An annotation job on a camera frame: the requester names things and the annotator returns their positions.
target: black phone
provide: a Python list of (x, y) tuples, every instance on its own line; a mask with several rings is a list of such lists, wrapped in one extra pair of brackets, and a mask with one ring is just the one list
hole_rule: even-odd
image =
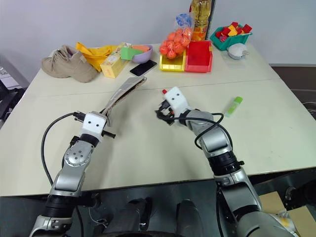
[(156, 65), (157, 65), (156, 62), (152, 60), (148, 60), (146, 63), (139, 64), (138, 66), (130, 70), (130, 72), (139, 77)]

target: green basket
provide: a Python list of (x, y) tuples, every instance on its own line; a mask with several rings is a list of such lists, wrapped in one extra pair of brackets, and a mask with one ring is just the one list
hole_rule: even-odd
[(219, 27), (217, 28), (217, 30), (211, 35), (211, 37), (209, 38), (213, 44), (220, 50), (220, 51), (225, 51), (227, 50), (227, 48), (235, 43), (243, 43), (245, 44), (248, 37), (250, 35), (252, 35), (252, 33), (248, 34), (248, 35), (237, 35), (237, 36), (230, 36), (227, 37), (227, 39), (224, 42), (220, 42), (219, 38), (217, 38), (215, 36), (215, 33), (218, 31), (222, 31), (223, 27)]

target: table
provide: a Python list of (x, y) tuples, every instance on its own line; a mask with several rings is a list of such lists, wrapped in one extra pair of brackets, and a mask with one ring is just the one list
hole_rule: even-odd
[[(161, 89), (175, 85), (193, 108), (203, 111), (224, 112), (236, 96), (244, 98), (222, 125), (248, 175), (315, 166), (315, 120), (252, 45), (248, 48), (250, 55), (240, 61), (213, 49), (210, 74), (161, 72), (158, 67), (148, 72), (147, 82), (113, 109), (108, 130), (117, 137), (105, 138), (93, 153), (83, 190), (212, 178), (207, 159), (194, 146), (193, 133), (156, 118)], [(101, 110), (132, 67), (129, 63), (116, 79), (100, 74), (86, 84), (55, 79), (40, 70), (0, 130), (0, 195), (48, 193), (40, 161), (46, 127), (69, 112)], [(53, 178), (80, 127), (80, 122), (66, 118), (48, 134), (45, 157)]]

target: plastic bag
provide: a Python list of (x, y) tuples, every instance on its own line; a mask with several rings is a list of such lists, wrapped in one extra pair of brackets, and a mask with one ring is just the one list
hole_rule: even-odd
[(162, 55), (173, 59), (181, 55), (189, 45), (194, 29), (194, 13), (182, 13), (175, 18), (174, 32), (168, 34), (159, 48)]

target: bottle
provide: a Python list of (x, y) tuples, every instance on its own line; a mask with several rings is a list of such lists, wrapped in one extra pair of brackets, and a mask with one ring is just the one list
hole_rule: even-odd
[(205, 40), (212, 0), (192, 0), (191, 11), (195, 14), (192, 40)]

